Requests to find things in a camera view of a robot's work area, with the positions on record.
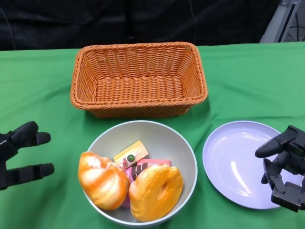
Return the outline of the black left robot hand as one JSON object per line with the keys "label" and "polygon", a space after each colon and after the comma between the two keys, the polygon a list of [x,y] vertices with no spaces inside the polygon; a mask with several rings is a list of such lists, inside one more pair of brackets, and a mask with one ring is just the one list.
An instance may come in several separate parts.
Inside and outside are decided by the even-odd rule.
{"label": "black left robot hand", "polygon": [[7,169],[6,162],[17,155],[18,150],[50,142],[51,135],[39,132],[36,122],[27,122],[13,131],[0,135],[0,189],[32,182],[54,173],[52,163]]}

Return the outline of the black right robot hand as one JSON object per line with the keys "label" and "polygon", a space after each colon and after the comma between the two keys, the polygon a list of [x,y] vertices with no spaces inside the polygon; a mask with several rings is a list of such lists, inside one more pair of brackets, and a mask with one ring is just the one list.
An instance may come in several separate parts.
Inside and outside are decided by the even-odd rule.
{"label": "black right robot hand", "polygon": [[284,132],[260,146],[255,156],[263,159],[261,183],[269,184],[271,201],[294,212],[304,210],[305,182],[300,186],[284,183],[281,172],[305,175],[305,132],[289,125]]}

